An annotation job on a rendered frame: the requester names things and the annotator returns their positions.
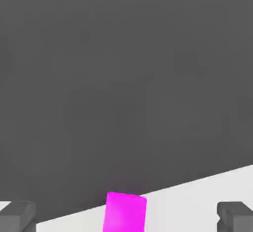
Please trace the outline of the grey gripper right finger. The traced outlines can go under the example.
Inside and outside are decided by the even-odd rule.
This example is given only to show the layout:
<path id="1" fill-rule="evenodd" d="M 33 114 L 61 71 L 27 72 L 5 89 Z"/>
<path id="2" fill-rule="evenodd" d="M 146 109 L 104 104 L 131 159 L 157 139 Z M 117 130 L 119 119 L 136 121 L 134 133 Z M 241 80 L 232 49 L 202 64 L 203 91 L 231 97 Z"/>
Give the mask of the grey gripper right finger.
<path id="1" fill-rule="evenodd" d="M 253 232 L 253 210 L 241 201 L 219 202 L 217 232 Z"/>

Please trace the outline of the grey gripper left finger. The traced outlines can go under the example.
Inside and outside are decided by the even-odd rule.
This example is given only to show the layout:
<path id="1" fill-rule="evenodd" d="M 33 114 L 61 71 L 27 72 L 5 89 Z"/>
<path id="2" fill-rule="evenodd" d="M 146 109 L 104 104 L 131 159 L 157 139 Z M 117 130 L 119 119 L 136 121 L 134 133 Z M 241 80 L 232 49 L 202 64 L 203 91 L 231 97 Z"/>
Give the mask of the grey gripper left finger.
<path id="1" fill-rule="evenodd" d="M 0 211 L 0 232 L 37 232 L 36 204 L 13 201 Z"/>

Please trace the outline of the large magenta box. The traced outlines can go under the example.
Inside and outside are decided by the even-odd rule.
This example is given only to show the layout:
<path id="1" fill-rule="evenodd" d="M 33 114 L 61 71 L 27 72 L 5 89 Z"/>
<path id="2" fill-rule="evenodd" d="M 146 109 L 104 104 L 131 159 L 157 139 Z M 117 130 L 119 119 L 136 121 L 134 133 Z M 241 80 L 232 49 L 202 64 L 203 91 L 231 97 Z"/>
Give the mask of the large magenta box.
<path id="1" fill-rule="evenodd" d="M 145 232 L 146 206 L 145 197 L 107 193 L 103 232 Z"/>

